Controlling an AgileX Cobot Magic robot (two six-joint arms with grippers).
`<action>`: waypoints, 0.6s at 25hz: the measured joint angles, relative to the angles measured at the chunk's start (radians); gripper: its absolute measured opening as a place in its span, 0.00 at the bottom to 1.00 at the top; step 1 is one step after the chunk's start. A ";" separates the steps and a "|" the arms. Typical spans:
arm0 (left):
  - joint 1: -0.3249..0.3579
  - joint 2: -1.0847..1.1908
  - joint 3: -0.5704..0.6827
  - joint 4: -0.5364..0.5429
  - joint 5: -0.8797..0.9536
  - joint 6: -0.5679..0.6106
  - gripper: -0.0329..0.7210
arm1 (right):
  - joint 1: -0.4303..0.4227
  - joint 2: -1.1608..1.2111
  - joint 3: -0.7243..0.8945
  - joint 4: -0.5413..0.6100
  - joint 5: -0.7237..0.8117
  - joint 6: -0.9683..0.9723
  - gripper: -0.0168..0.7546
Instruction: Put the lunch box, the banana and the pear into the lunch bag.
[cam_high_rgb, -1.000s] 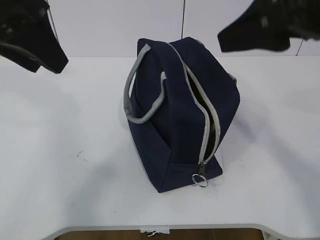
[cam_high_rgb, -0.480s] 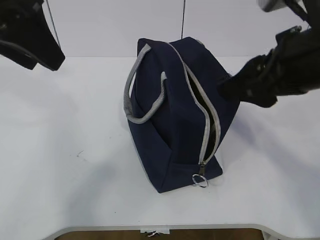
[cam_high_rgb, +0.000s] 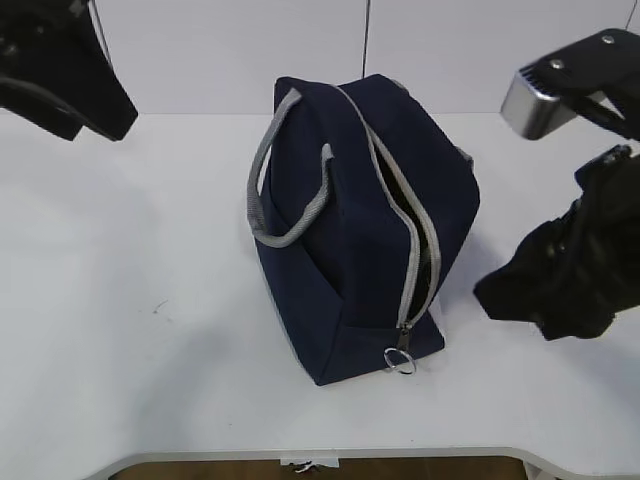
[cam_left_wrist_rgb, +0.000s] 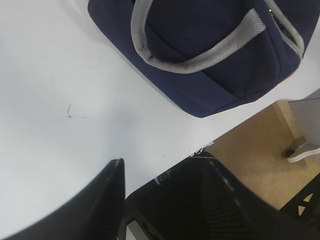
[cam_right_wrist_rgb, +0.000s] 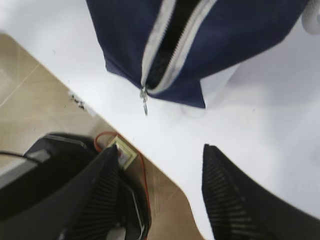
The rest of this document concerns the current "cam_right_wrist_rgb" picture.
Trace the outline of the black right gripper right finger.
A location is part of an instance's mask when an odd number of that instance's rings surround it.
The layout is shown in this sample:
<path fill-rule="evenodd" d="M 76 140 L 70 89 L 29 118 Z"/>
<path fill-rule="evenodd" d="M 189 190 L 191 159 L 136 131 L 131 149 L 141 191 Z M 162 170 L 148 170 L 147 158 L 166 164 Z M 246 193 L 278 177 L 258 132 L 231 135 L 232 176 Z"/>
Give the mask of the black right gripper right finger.
<path fill-rule="evenodd" d="M 205 144 L 202 196 L 216 240 L 318 240 L 319 219 L 275 196 Z"/>

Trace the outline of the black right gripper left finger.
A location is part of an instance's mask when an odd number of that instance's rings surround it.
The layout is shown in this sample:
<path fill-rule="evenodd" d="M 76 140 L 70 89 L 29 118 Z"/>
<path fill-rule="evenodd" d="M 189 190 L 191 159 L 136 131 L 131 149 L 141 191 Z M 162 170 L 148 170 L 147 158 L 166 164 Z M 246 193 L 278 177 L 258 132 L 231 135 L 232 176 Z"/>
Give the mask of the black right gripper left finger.
<path fill-rule="evenodd" d="M 119 191 L 116 146 L 106 148 L 62 188 L 0 222 L 2 240 L 104 240 Z"/>

